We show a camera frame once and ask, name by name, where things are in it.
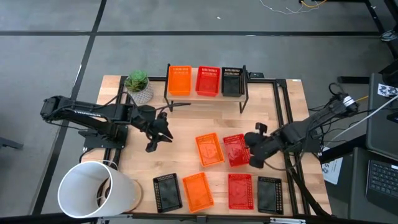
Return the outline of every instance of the white paper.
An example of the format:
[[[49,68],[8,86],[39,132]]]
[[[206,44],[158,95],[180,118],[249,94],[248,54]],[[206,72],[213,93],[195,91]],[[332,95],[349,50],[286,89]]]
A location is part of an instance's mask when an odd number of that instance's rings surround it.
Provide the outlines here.
[[[379,83],[379,87],[377,88],[378,95],[381,96],[394,96],[398,94],[398,89],[392,86],[387,86]]]
[[[329,150],[329,147],[324,147],[322,151]],[[335,159],[334,161],[322,164],[323,179],[329,183],[337,184],[338,176],[340,175],[341,163],[343,158]]]

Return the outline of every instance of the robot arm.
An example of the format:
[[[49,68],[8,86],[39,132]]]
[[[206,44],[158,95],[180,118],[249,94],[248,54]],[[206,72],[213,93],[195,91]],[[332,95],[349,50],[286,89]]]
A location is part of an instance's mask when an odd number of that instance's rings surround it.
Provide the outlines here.
[[[358,112],[358,104],[346,93],[337,93],[330,99],[325,108],[309,116],[303,121],[295,121],[277,129],[270,136],[265,136],[267,127],[257,123],[256,129],[260,133],[246,133],[246,144],[252,154],[250,165],[263,168],[264,161],[273,156],[278,150],[282,152],[318,152],[306,147],[310,141],[309,135],[315,129],[336,117],[352,116]]]
[[[145,132],[150,141],[147,152],[155,151],[158,142],[172,142],[173,139],[168,129],[167,113],[161,111],[156,117],[156,109],[149,105],[96,105],[64,96],[53,96],[44,100],[40,115],[48,123],[67,120],[87,127],[87,130],[79,131],[79,134],[86,138],[87,148],[123,148],[128,124]]]

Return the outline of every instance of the wooden tabletop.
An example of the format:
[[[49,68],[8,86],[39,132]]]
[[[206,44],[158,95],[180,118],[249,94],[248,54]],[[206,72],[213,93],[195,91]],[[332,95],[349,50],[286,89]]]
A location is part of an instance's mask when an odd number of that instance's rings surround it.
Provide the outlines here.
[[[103,77],[97,104],[104,104],[117,94],[120,78],[121,76],[119,75],[105,75]],[[155,107],[164,106],[165,83],[151,82],[151,85],[154,90],[154,97],[148,104]],[[307,118],[308,109],[301,81],[287,80],[287,86],[293,119],[300,121]],[[177,173],[183,207],[168,213],[189,214],[187,199],[183,192],[182,178],[198,172],[205,172],[215,206],[201,210],[198,213],[270,216],[271,214],[259,213],[257,211],[257,176],[260,175],[282,179],[284,215],[292,215],[286,172],[273,170],[267,166],[264,166],[263,169],[257,169],[249,165],[230,167],[227,157],[226,161],[221,164],[209,167],[202,167],[200,164],[195,144],[196,136],[217,133],[223,153],[226,155],[222,140],[223,137],[253,131],[256,122],[268,125],[269,133],[278,128],[272,85],[249,83],[248,90],[249,101],[242,114],[239,113],[239,103],[230,101],[193,102],[190,106],[174,108],[174,112],[172,113],[167,110],[169,129],[174,136],[173,143],[161,142],[155,152],[147,153],[145,151],[148,140],[144,136],[144,133],[140,133],[132,127],[129,128],[129,136],[126,147],[121,154],[119,168],[122,173],[128,175],[131,179],[137,180],[144,189],[142,202],[134,212],[157,213],[152,179],[165,174]],[[286,123],[287,116],[284,109],[282,90],[280,90],[280,100]],[[83,161],[100,161],[103,156],[104,149],[96,149],[85,155]],[[283,155],[280,152],[270,157],[267,162],[279,168],[284,168],[285,166]],[[312,154],[306,154],[302,159],[302,168],[307,188],[322,208],[331,213],[319,161]],[[254,210],[228,209],[227,176],[230,173],[252,174]],[[298,210],[300,213],[303,213],[302,200],[297,186],[295,186],[295,192],[298,201]]]

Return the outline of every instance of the gray carpet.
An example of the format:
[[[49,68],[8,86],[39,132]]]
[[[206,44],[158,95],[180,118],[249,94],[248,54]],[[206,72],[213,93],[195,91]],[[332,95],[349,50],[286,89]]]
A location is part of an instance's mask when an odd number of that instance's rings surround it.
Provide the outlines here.
[[[297,1],[262,0],[274,10],[297,10]],[[1,30],[91,30],[100,6],[92,1],[2,0]],[[372,1],[386,29],[394,25],[382,1]],[[308,13],[283,15],[250,1],[108,1],[100,31],[121,30],[253,30],[253,31],[377,31],[364,4],[327,2]],[[57,132],[45,124],[42,100],[69,96],[88,37],[0,37],[0,136],[24,144],[22,150],[0,151],[0,217],[26,215],[35,199],[43,169]],[[126,75],[144,69],[164,76],[167,63],[214,66],[246,64],[269,78],[303,80],[309,107],[325,104],[328,84],[341,75],[368,76],[392,62],[376,37],[237,37],[125,36],[96,37],[78,99],[95,102],[103,75]],[[354,98],[368,94],[367,85],[344,85]],[[367,102],[361,102],[361,109]],[[361,116],[335,123],[346,128]],[[359,126],[341,137],[365,132]],[[43,212],[59,212],[57,189],[66,172],[78,163],[83,138],[68,130]],[[338,185],[326,184],[332,211],[347,216],[351,173],[344,158]],[[112,223],[131,223],[113,220]],[[134,220],[134,223],[166,223]]]

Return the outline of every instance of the white bucket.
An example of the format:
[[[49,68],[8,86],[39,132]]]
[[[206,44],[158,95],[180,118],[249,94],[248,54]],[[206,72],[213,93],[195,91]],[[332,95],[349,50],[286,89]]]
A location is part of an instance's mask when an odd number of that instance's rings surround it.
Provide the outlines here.
[[[97,191],[109,178],[108,197],[98,207]],[[89,218],[119,215],[130,210],[135,200],[133,180],[128,176],[96,161],[76,165],[63,177],[58,188],[58,204],[62,211],[73,218]]]

